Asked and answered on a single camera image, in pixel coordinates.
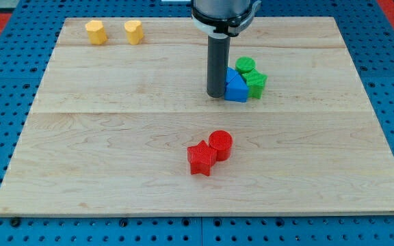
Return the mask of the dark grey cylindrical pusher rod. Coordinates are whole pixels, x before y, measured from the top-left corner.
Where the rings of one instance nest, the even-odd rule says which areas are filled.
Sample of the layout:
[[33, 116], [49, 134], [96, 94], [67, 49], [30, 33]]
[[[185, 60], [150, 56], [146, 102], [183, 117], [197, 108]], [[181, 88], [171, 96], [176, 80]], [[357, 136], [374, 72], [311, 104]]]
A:
[[223, 97], [225, 93], [230, 41], [230, 37], [208, 37], [207, 93], [213, 98]]

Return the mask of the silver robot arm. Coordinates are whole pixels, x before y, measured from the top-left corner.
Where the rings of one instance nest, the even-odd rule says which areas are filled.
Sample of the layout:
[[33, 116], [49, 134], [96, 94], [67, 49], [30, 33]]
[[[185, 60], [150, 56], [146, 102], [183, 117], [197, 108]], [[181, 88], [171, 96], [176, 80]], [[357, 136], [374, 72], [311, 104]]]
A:
[[252, 23], [261, 1], [192, 0], [194, 25], [207, 34], [207, 94], [223, 97], [231, 38], [237, 37]]

